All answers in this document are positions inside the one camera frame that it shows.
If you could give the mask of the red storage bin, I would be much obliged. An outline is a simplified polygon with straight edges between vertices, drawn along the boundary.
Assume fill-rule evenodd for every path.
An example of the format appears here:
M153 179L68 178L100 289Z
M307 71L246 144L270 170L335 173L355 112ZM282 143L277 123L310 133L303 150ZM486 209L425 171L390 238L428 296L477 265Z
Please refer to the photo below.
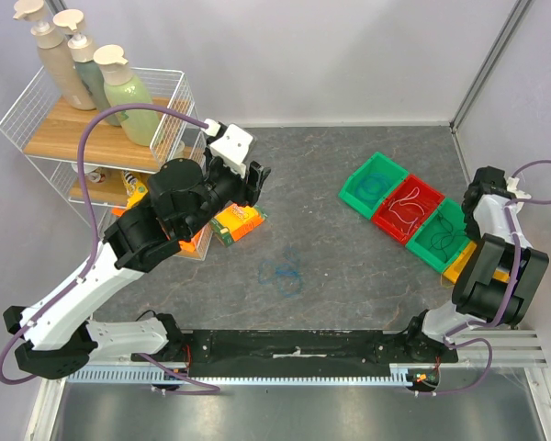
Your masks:
M410 174L381 203L372 222L405 245L444 199L443 193Z

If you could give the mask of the yellow storage bin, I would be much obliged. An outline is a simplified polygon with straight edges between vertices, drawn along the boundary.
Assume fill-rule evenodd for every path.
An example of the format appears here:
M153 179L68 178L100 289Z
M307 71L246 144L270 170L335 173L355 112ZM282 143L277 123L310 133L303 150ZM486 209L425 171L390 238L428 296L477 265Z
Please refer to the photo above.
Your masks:
M458 257L443 272L443 278L455 284L476 248L477 245L474 242L469 242ZM507 283L510 276L508 272L502 271L501 269L496 269L493 274L493 278Z

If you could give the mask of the green storage bin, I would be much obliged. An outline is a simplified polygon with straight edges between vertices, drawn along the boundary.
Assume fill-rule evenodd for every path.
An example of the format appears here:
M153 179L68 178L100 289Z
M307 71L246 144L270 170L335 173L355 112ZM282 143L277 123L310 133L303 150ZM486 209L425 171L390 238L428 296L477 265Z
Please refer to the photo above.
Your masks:
M446 198L413 234L406 248L443 273L470 242L465 227L460 205Z
M385 154L376 152L343 184L339 198L370 220L385 198L409 175Z

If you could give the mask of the white wire shelf rack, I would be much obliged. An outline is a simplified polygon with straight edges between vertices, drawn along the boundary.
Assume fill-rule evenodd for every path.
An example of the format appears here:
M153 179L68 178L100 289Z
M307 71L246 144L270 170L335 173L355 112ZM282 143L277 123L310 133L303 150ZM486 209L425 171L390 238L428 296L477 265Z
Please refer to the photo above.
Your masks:
M133 71L155 104L191 117L197 114L185 73L153 68ZM0 121L0 131L83 220L88 216L72 164L77 157L79 138L95 115L94 110L71 107L48 74L39 70ZM122 182L123 172L131 171L148 179L174 158L204 164L205 145L199 128L169 116L160 118L160 126L148 147L130 141L120 127L105 121L99 123L84 153L86 165L102 168L106 174L104 182L87 185L98 229L104 231L116 220L116 211L126 207L128 195Z

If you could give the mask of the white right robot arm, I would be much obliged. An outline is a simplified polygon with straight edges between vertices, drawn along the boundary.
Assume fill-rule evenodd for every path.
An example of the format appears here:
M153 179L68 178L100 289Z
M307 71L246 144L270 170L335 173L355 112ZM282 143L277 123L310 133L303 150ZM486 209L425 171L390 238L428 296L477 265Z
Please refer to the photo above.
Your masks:
M458 277L451 300L413 318L402 338L416 362L441 357L447 338L482 325L515 326L534 298L549 264L524 237L518 192L505 172L479 168L464 195L465 232L477 244Z

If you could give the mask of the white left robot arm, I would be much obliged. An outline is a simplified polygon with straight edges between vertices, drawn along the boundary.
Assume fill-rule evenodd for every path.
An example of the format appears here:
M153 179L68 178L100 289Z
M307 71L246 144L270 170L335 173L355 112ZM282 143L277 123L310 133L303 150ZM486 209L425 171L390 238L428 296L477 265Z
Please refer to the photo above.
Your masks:
M30 378L61 379L91 361L150 356L173 361L184 337L172 315L146 321L104 323L91 315L115 293L181 250L229 203L252 207L271 170L251 162L244 175L220 157L206 166L189 159L167 162L152 175L148 194L111 224L86 270L63 283L34 307L10 307L7 330L17 343L15 358Z

